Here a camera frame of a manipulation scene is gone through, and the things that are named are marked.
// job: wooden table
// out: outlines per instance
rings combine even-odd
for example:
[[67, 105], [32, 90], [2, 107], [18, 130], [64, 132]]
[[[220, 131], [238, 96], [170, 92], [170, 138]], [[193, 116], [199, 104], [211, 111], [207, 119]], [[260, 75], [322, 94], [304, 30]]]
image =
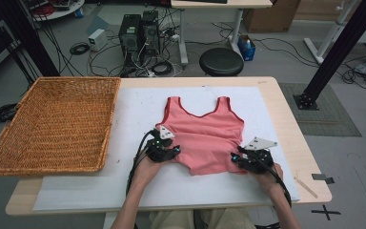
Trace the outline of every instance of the wooden table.
[[[171, 3], [173, 8], [180, 9], [179, 50], [180, 50], [180, 62], [183, 67], [189, 64], [185, 43], [186, 26], [185, 26], [184, 9], [209, 9], [209, 8], [237, 9], [236, 17], [234, 20], [233, 35], [229, 37], [229, 40], [233, 50], [240, 54], [239, 48], [237, 47], [237, 35], [239, 33], [240, 22], [242, 21], [243, 9], [262, 9], [262, 8], [270, 8], [272, 6], [272, 2], [270, 0], [228, 0], [227, 4], [172, 0]], [[210, 15], [210, 17], [211, 22], [215, 22], [218, 20], [215, 19], [215, 17], [213, 17], [212, 15]]]
[[[332, 194], [324, 180], [313, 180], [311, 174], [320, 174], [315, 159], [302, 135], [295, 118], [272, 77], [181, 77], [181, 78], [123, 78], [122, 88], [170, 87], [257, 87], [265, 102], [287, 162], [295, 176], [300, 201], [298, 203], [328, 202]], [[42, 177], [21, 178], [6, 212], [12, 216], [37, 215], [32, 207], [41, 188]], [[74, 213], [85, 212], [83, 209]]]

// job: white paper sheet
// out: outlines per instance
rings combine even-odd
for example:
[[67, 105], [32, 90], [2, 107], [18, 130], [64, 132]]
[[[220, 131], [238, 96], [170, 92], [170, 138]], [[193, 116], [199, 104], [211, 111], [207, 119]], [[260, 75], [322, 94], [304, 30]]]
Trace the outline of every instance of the white paper sheet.
[[[258, 88], [134, 88], [119, 92], [104, 169], [94, 174], [44, 177], [33, 210], [121, 208], [132, 159], [144, 134], [162, 120], [169, 96], [180, 96], [182, 106], [194, 115], [213, 111], [219, 96], [230, 97], [232, 110], [245, 121], [241, 145], [245, 146], [255, 136], [278, 142], [271, 149], [274, 161], [282, 166], [292, 200], [299, 200], [293, 175]], [[221, 173], [193, 177], [183, 165], [171, 163], [147, 187], [140, 206], [200, 207], [265, 202], [269, 202], [268, 197], [249, 175]]]

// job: table leg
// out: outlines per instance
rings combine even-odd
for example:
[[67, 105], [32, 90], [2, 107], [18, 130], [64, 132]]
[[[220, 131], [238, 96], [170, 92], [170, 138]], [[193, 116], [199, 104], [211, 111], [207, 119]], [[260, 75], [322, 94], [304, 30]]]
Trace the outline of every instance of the table leg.
[[241, 55], [239, 48], [237, 47], [237, 35], [239, 34], [240, 21], [242, 20], [243, 9], [238, 9], [236, 12], [236, 18], [234, 20], [234, 31], [229, 36], [231, 47], [235, 52]]
[[118, 212], [108, 212], [106, 213], [105, 222], [103, 223], [103, 229], [110, 229], [112, 223], [117, 218]]
[[184, 10], [180, 10], [180, 36], [179, 36], [179, 51], [180, 51], [180, 63], [184, 68], [186, 65], [189, 64], [189, 59], [187, 58], [187, 51], [186, 51], [186, 43], [184, 39], [184, 30], [185, 30], [185, 23], [184, 23]]

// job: pink garment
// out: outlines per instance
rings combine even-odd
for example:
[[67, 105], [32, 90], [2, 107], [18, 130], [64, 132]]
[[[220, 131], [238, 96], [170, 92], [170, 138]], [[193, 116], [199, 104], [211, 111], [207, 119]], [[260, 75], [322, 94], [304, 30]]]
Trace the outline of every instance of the pink garment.
[[161, 123], [175, 134], [173, 146], [181, 153], [174, 159], [189, 168], [191, 175], [222, 172], [246, 173], [231, 162], [231, 152], [242, 141], [243, 120], [232, 110], [229, 97], [219, 97], [212, 112], [196, 116], [187, 112], [180, 97], [169, 97]]

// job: human hand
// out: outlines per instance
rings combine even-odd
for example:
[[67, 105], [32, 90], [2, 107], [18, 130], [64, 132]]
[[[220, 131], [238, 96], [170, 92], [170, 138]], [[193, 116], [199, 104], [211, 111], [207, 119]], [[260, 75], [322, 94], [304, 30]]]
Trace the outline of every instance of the human hand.
[[168, 161], [153, 162], [148, 156], [142, 158], [135, 169], [132, 184], [146, 187]]
[[[273, 171], [277, 172], [278, 176], [281, 179], [283, 179], [283, 170], [281, 169], [281, 166], [279, 164], [275, 163], [272, 169]], [[269, 172], [265, 172], [264, 174], [260, 175], [257, 174], [252, 175], [256, 178], [256, 180], [260, 184], [260, 187], [267, 195], [269, 195], [269, 197], [279, 193], [282, 194], [284, 192], [280, 184], [277, 183], [277, 181], [275, 180], [275, 177], [273, 177], [273, 175], [270, 174]]]

